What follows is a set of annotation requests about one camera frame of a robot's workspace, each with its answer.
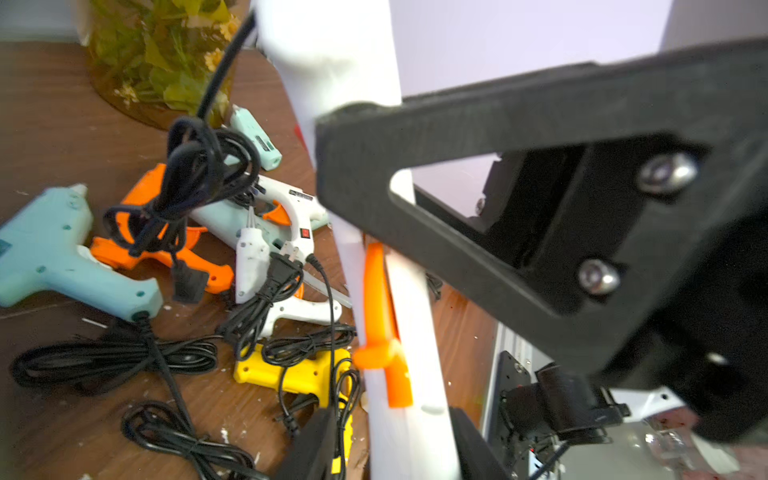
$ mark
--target white backdrop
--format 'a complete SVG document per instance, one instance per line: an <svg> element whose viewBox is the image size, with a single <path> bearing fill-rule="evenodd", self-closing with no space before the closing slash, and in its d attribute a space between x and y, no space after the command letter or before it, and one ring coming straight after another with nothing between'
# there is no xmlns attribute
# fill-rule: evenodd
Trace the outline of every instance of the white backdrop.
<svg viewBox="0 0 768 480"><path fill-rule="evenodd" d="M672 0L389 0L404 95L658 51ZM470 217L491 156L420 167L414 181Z"/></svg>

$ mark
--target mint green glue gun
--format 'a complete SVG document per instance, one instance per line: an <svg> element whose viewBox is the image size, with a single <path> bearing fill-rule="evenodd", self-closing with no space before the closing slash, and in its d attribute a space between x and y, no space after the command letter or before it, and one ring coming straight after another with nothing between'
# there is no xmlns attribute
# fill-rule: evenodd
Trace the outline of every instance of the mint green glue gun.
<svg viewBox="0 0 768 480"><path fill-rule="evenodd" d="M48 188L0 227L0 306L55 290L111 315L157 315L157 281L132 280L90 255L82 243L93 224L85 185Z"/></svg>
<svg viewBox="0 0 768 480"><path fill-rule="evenodd" d="M253 145L259 151L261 167L264 170L274 170L280 165L283 154L272 145L264 129L256 121L256 118L253 118L253 115L247 108L232 105L230 128L245 135L253 142Z"/></svg>

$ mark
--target hot glue gun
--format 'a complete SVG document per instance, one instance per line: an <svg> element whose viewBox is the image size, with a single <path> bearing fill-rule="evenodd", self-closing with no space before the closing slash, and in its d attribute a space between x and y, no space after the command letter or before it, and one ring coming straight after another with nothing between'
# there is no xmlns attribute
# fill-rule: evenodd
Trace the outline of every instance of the hot glue gun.
<svg viewBox="0 0 768 480"><path fill-rule="evenodd" d="M0 228L0 306L55 290L131 321L157 315L157 281L132 280L101 265L82 242L93 224L85 185L48 188Z"/></svg>
<svg viewBox="0 0 768 480"><path fill-rule="evenodd" d="M157 164L154 169L144 174L141 180L128 192L122 203L126 205L144 205L155 198L160 193L164 173L165 164ZM131 238L131 232L127 225L127 214L118 214L117 221L123 236ZM203 232L207 232L207 228L188 227L187 245L176 256L179 260L183 260L191 269L208 274L208 282L205 286L207 292L221 293L232 285L234 272L229 265L215 265L192 253L190 249L194 247ZM94 238L91 245L91 253L100 262L106 263L113 268L124 270L133 269L146 258L155 259L168 267L173 266L174 263L170 258L170 253L164 251L143 252L139 257L131 257L128 254L128 250L118 246L113 240L100 237Z"/></svg>

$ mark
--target bolt head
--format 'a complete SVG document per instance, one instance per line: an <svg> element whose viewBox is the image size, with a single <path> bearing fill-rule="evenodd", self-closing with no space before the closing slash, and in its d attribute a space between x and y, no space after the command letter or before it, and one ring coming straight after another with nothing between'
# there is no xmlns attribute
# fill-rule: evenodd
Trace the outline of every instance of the bolt head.
<svg viewBox="0 0 768 480"><path fill-rule="evenodd" d="M619 287L620 282L618 270L603 260L592 258L579 266L578 284L590 295L608 295Z"/></svg>
<svg viewBox="0 0 768 480"><path fill-rule="evenodd" d="M707 354L707 360L719 366L728 365L728 360L717 352L709 352Z"/></svg>
<svg viewBox="0 0 768 480"><path fill-rule="evenodd" d="M480 216L482 214L482 211L485 209L485 197L481 197L478 199L478 203L475 204L475 213Z"/></svg>
<svg viewBox="0 0 768 480"><path fill-rule="evenodd" d="M657 155L637 172L637 188L652 195L676 194L698 174L697 160L687 152Z"/></svg>

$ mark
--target green leaves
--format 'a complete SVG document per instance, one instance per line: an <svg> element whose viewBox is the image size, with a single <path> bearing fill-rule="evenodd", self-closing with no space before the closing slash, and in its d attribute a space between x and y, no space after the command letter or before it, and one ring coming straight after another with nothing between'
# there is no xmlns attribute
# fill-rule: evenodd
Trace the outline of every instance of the green leaves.
<svg viewBox="0 0 768 480"><path fill-rule="evenodd" d="M187 15L197 15L200 13L200 6L203 0L173 0L174 5L183 8Z"/></svg>
<svg viewBox="0 0 768 480"><path fill-rule="evenodd" d="M227 47L221 29L232 18L228 5L238 0L88 1L94 19L89 51L105 90L127 85L140 102L195 114L211 76L207 63ZM220 124L227 95L217 94L211 123Z"/></svg>
<svg viewBox="0 0 768 480"><path fill-rule="evenodd" d="M213 20L214 22L224 23L230 20L230 10L227 8L227 4L224 3L224 0L221 0L216 10L214 10L213 13L210 13L206 16L211 20Z"/></svg>
<svg viewBox="0 0 768 480"><path fill-rule="evenodd" d="M165 57L163 57L163 55L160 53L159 47L151 36L144 35L144 47L146 48L144 51L144 60L148 64L154 65L155 67L160 67L167 71L174 70L174 68L171 67L168 63L168 60L166 60Z"/></svg>
<svg viewBox="0 0 768 480"><path fill-rule="evenodd" d="M183 73L177 82L168 85L163 91L163 100L169 108L185 110L194 115L205 92L205 80L196 80Z"/></svg>

